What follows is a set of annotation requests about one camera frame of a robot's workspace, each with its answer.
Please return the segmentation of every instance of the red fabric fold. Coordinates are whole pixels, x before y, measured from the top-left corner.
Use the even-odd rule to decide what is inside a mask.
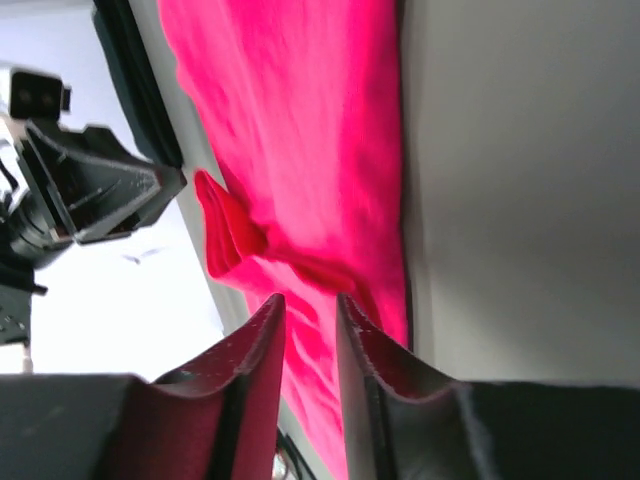
[[[159,0],[228,192],[195,177],[211,276],[285,294],[282,394],[347,478],[335,298],[407,343],[393,0]]]

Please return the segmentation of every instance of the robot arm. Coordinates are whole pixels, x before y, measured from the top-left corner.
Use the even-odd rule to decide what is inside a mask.
[[[104,126],[59,123],[71,89],[55,75],[0,64],[0,346],[30,343],[34,272],[73,243],[154,224],[186,185],[179,169],[131,155]]]

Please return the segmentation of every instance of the white wall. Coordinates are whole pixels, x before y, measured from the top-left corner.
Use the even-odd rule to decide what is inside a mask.
[[[417,346],[483,379],[633,380],[640,3],[409,0]]]
[[[73,128],[108,125],[135,152],[91,23],[91,10],[0,19],[0,59],[55,72],[73,88]],[[124,258],[152,249],[140,265]],[[218,341],[220,317],[174,202],[132,238],[75,247],[37,280],[49,294],[33,305],[39,372],[133,371],[154,378]]]

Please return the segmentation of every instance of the black mechanical part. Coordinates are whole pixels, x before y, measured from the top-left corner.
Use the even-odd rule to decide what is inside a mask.
[[[3,480],[102,478],[133,375],[1,375]]]
[[[8,113],[15,120],[51,118],[57,121],[61,111],[69,111],[71,90],[57,77],[16,69],[11,83],[16,88],[11,89]]]
[[[154,224],[186,185],[181,170],[131,155],[100,126],[30,119],[14,137],[27,193],[0,222],[0,345],[29,344],[34,271],[73,243],[123,238]]]
[[[162,100],[130,2],[94,0],[93,23],[138,151],[181,168],[182,150]]]

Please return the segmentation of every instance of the pink cloth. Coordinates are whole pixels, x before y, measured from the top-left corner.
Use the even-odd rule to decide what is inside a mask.
[[[347,478],[335,297],[407,344],[394,0],[159,0],[228,187],[196,174],[209,273],[287,301],[282,394]]]

